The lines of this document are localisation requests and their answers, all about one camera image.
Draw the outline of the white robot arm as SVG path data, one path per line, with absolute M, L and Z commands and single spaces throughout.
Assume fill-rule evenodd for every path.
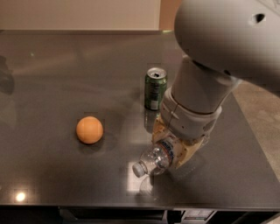
M 241 81 L 280 91 L 280 0 L 183 0 L 174 34 L 184 52 L 152 140 L 171 142 L 179 168 L 207 141 Z

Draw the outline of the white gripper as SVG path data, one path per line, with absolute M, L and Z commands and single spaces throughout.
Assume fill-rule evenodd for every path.
M 172 166 L 178 169 L 191 159 L 201 147 L 205 136 L 209 136 L 221 114 L 218 107 L 211 114 L 199 114 L 179 105 L 168 88 L 160 106 L 160 115 L 156 118 L 151 141 L 155 144 L 173 133 L 177 138 L 173 143 L 174 159 Z

